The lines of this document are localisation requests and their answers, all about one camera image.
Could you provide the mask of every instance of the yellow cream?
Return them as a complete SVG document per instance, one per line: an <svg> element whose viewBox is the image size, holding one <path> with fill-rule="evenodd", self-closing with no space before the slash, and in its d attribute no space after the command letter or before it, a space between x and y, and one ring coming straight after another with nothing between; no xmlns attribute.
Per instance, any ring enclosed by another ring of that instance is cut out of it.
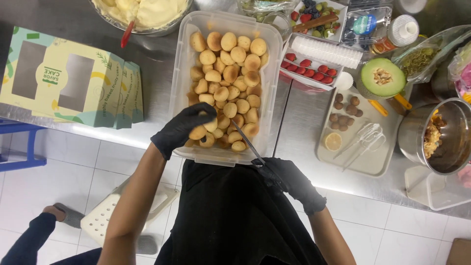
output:
<svg viewBox="0 0 471 265"><path fill-rule="evenodd" d="M135 20L134 29L143 31L159 29L180 17L187 8L187 0L93 0L104 16L109 16L124 25Z"/></svg>

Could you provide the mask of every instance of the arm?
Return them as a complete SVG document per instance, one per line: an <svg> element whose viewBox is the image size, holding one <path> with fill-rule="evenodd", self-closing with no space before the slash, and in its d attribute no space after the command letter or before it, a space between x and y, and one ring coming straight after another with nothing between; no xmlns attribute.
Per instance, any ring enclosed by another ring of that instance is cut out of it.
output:
<svg viewBox="0 0 471 265"><path fill-rule="evenodd" d="M347 243L325 207L326 198L317 192L311 181L292 161L274 157L264 157L263 160L266 162L264 166L261 166L258 159L252 163L261 166L257 169L268 186L278 187L302 203L316 244L326 262L329 265L355 265Z"/></svg>
<svg viewBox="0 0 471 265"><path fill-rule="evenodd" d="M98 265L136 263L136 243L146 223L155 192L167 160L175 148L182 147L193 128L211 122L217 113L208 103L183 109L164 128L151 137L111 215Z"/></svg>
<svg viewBox="0 0 471 265"><path fill-rule="evenodd" d="M135 263L136 241L146 222L166 163L151 143L111 215L99 265Z"/></svg>
<svg viewBox="0 0 471 265"><path fill-rule="evenodd" d="M329 265L355 265L355 259L333 222L329 210L324 208L320 212L308 216L312 233L322 256Z"/></svg>

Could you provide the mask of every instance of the blue chair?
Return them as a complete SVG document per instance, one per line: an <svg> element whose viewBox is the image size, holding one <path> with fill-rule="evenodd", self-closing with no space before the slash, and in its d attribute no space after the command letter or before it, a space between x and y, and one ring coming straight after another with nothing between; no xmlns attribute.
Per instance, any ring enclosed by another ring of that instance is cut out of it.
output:
<svg viewBox="0 0 471 265"><path fill-rule="evenodd" d="M7 159L1 157L0 155L0 172L30 168L35 166L45 166L47 164L47 159L45 158L34 158L34 140L36 138L36 132L42 129L45 128L32 124L0 119L0 134L29 132L26 161L8 162Z"/></svg>

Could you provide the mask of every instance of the black shirt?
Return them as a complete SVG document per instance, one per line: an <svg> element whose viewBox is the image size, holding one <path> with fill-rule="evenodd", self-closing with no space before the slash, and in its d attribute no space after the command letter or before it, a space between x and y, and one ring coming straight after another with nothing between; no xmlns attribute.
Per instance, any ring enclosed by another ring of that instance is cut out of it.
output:
<svg viewBox="0 0 471 265"><path fill-rule="evenodd" d="M326 263L286 196L254 168L187 159L179 211L155 264Z"/></svg>

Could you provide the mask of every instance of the gray slipper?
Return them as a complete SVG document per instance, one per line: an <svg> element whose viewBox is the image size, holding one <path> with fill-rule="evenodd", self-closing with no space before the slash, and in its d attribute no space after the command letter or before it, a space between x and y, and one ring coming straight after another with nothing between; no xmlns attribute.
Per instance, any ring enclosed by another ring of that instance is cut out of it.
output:
<svg viewBox="0 0 471 265"><path fill-rule="evenodd" d="M80 229L80 220L82 220L82 218L85 217L84 214L74 211L59 202L55 203L53 206L56 207L58 210L65 213L65 219L62 221L62 223L65 223L65 224L70 225L71 227Z"/></svg>
<svg viewBox="0 0 471 265"><path fill-rule="evenodd" d="M145 255L157 254L157 243L151 235L141 235L138 238L138 253Z"/></svg>

